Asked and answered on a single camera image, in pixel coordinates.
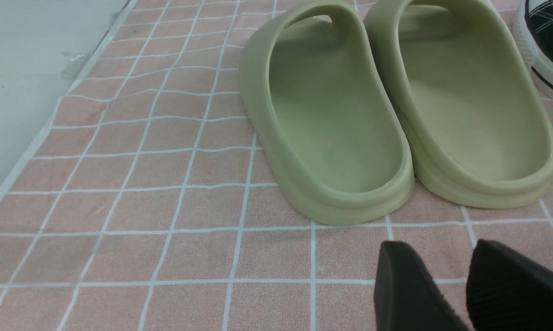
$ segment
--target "sneaker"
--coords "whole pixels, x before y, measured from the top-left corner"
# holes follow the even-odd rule
[[[513,33],[533,81],[553,100],[553,0],[524,0]]]

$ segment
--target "white sneaker sole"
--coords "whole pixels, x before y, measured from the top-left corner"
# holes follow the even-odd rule
[[[553,62],[540,51],[532,34],[528,30],[525,14],[525,0],[522,1],[516,19],[514,19],[514,40],[530,72],[532,81],[540,91],[553,100]]]

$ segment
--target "shoe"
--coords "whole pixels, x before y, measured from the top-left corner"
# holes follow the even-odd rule
[[[553,331],[553,272],[497,241],[479,240],[467,310],[476,331]]]
[[[553,100],[553,0],[524,0],[514,39],[532,80]]]
[[[380,0],[364,23],[424,186],[492,209],[548,192],[553,128],[494,9],[480,0]]]
[[[411,196],[407,139],[363,23],[345,2],[308,2],[258,29],[243,50],[239,85],[276,181],[301,214],[357,224]]]
[[[381,244],[375,281],[378,331],[467,331],[410,245]]]

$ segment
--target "green slide sandal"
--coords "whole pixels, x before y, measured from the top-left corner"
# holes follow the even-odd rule
[[[480,0],[380,0],[364,23],[424,186],[493,209],[548,192],[553,129],[493,9]]]
[[[269,21],[246,44],[239,79],[272,172],[297,211],[342,226],[409,199],[407,138],[348,4],[314,1]]]

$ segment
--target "pink grid mat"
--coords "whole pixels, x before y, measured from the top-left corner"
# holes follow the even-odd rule
[[[553,189],[498,211],[418,184],[350,228],[291,210],[236,75],[254,30],[298,1],[137,2],[1,202],[0,331],[372,331],[387,239],[417,249],[464,318],[476,239],[553,270]],[[495,6],[511,23],[518,3]]]

